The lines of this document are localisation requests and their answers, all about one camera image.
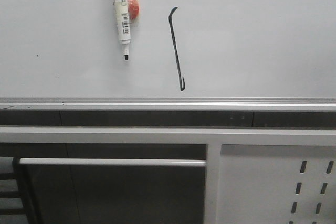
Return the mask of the white whiteboard marker pen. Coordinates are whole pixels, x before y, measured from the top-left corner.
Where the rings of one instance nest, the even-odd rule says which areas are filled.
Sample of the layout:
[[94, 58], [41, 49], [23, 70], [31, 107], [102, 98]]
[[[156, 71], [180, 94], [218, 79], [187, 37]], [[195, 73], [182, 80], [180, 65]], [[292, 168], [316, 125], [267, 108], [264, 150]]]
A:
[[131, 28], [130, 15], [128, 9], [128, 0], [113, 0], [118, 40], [121, 44], [122, 54], [126, 61], [129, 60], [130, 42], [131, 42]]

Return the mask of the white horizontal metal rod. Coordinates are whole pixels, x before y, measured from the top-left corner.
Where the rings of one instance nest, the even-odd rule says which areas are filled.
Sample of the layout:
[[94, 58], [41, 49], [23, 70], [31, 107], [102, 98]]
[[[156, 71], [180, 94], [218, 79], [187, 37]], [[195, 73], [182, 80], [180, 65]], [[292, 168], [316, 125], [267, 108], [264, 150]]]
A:
[[21, 158], [23, 165], [71, 166], [181, 166], [205, 167], [204, 160], [186, 159], [85, 159], [85, 158]]

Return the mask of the black slatted chair back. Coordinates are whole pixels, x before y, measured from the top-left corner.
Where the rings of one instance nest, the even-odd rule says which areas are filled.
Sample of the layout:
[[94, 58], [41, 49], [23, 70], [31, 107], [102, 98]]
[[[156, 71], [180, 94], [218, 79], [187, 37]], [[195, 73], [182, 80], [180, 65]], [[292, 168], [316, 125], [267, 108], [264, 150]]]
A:
[[19, 159], [1, 157], [1, 223], [37, 222]]

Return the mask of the white metal rack frame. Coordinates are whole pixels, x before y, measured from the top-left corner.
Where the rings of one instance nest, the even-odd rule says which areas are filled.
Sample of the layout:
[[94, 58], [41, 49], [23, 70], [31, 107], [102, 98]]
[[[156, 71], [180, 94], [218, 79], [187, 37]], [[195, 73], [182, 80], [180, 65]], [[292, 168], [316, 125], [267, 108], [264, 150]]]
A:
[[222, 145], [335, 146], [334, 130], [188, 129], [115, 127], [1, 128], [2, 143], [207, 144], [205, 223], [219, 223], [218, 182]]

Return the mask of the red round magnet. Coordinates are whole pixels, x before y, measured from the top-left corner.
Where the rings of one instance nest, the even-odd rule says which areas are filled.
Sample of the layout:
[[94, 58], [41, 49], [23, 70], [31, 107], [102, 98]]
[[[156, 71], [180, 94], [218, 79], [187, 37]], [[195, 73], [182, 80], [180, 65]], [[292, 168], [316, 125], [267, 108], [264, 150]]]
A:
[[140, 4], [138, 0], [128, 0], [128, 12], [130, 21], [135, 21], [140, 13]]

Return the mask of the white whiteboard with aluminium frame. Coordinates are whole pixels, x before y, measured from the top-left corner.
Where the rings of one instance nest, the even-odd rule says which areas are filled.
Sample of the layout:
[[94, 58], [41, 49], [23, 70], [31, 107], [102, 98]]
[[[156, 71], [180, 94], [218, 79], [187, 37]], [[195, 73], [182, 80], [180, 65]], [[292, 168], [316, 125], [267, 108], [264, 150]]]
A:
[[138, 1], [1, 0], [1, 109], [335, 111], [335, 0]]

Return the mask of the black drawn number one stroke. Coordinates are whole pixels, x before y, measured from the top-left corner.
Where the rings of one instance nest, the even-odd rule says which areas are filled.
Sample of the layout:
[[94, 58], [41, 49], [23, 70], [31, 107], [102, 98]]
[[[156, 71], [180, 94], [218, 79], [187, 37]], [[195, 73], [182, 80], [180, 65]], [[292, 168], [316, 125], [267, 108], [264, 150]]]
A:
[[180, 66], [180, 60], [179, 60], [179, 53], [177, 49], [177, 43], [176, 43], [176, 38], [175, 38], [175, 33], [174, 33], [174, 26], [173, 26], [173, 14], [178, 10], [178, 7], [175, 6], [172, 8], [168, 15], [168, 22], [170, 26], [170, 32], [171, 32], [171, 37], [172, 37], [172, 43], [173, 43], [173, 48], [174, 48], [174, 54], [175, 54], [175, 61], [176, 61], [176, 67], [177, 67], [177, 73], [179, 77], [179, 86], [180, 86], [180, 91], [185, 90], [185, 80], [184, 77], [182, 76], [181, 73], [181, 66]]

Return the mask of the white perforated metal panel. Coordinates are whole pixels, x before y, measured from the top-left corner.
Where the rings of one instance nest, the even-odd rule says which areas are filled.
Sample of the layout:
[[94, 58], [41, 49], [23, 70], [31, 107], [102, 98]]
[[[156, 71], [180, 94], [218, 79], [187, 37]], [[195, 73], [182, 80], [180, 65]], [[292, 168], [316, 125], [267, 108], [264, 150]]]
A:
[[218, 223], [335, 223], [335, 148], [223, 145]]

